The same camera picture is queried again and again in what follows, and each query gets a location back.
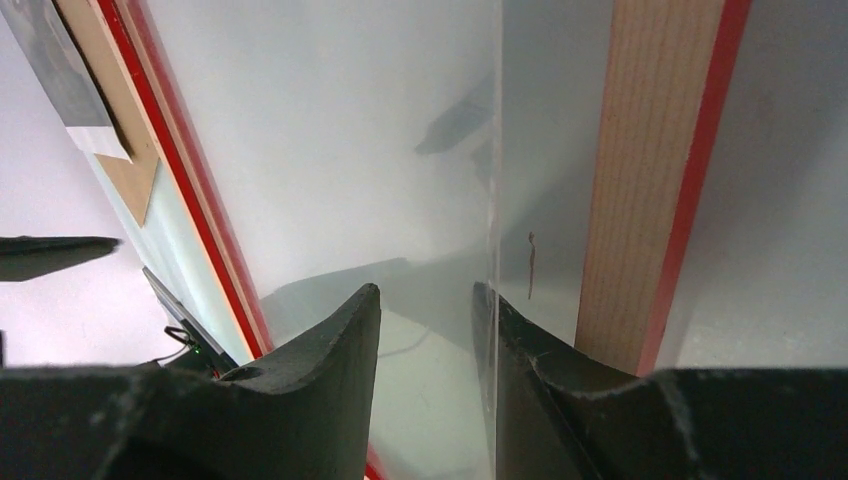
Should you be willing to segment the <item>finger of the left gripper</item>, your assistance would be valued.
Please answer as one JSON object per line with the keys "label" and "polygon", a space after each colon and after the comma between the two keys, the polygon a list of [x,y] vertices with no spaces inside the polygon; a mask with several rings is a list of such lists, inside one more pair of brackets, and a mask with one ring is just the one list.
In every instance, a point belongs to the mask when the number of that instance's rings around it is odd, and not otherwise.
{"label": "finger of the left gripper", "polygon": [[1,281],[24,282],[114,253],[121,240],[98,236],[2,237]]}

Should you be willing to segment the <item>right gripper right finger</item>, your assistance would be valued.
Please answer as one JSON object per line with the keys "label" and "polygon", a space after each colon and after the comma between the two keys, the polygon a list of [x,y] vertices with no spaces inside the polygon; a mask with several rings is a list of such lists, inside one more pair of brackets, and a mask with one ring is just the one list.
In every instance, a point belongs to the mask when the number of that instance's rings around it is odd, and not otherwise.
{"label": "right gripper right finger", "polygon": [[636,377],[589,358],[488,285],[472,290],[494,382],[499,479],[843,479],[843,368],[684,368]]}

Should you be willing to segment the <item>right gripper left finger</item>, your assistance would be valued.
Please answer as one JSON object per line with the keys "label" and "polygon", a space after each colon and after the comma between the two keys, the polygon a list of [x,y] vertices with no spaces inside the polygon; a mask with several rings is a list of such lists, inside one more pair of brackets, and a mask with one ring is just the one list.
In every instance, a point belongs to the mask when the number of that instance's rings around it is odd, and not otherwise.
{"label": "right gripper left finger", "polygon": [[381,325],[362,285],[219,379],[176,368],[1,373],[5,479],[361,479]]}

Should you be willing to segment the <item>brown backing board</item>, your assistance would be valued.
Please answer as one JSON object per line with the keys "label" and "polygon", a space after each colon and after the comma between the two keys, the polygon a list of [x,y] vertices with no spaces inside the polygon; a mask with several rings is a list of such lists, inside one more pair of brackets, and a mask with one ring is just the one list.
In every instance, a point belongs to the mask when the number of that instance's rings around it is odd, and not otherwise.
{"label": "brown backing board", "polygon": [[105,126],[72,126],[67,131],[80,150],[95,155],[132,218],[142,226],[160,155],[130,70],[97,2],[57,1],[55,5],[109,121]]}

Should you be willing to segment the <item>landscape photo print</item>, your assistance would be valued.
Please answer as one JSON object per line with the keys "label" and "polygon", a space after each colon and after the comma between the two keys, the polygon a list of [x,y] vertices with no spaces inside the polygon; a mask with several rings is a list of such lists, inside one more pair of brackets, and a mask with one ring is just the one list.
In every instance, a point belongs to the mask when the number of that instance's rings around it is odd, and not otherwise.
{"label": "landscape photo print", "polygon": [[125,142],[55,3],[3,1],[1,13],[78,149],[130,162]]}

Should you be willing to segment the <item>clear acrylic sheet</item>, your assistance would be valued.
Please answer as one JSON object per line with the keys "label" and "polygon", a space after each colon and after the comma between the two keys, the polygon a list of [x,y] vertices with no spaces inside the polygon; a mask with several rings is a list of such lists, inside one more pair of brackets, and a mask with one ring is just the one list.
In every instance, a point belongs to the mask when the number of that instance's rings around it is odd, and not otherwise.
{"label": "clear acrylic sheet", "polygon": [[388,479],[490,479],[471,302],[490,273],[492,1],[144,1],[281,345],[381,291]]}

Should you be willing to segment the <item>red wooden picture frame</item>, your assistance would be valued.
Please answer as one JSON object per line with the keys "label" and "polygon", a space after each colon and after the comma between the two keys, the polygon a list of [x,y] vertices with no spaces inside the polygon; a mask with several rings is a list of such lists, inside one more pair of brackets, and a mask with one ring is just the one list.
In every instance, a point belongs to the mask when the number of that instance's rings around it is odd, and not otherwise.
{"label": "red wooden picture frame", "polygon": [[[275,344],[141,11],[95,1],[200,219],[251,356]],[[655,367],[745,1],[492,1],[490,273],[600,363]]]}

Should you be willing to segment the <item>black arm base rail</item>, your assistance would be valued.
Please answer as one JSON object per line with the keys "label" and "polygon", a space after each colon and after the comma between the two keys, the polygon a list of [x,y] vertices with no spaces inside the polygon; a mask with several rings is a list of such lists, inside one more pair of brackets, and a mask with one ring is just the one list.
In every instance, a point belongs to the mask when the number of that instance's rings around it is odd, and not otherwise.
{"label": "black arm base rail", "polygon": [[209,334],[180,300],[154,275],[143,267],[142,273],[152,287],[157,300],[175,325],[164,328],[164,333],[181,343],[184,350],[173,359],[163,360],[165,366],[192,370],[213,379],[238,367],[235,360]]}

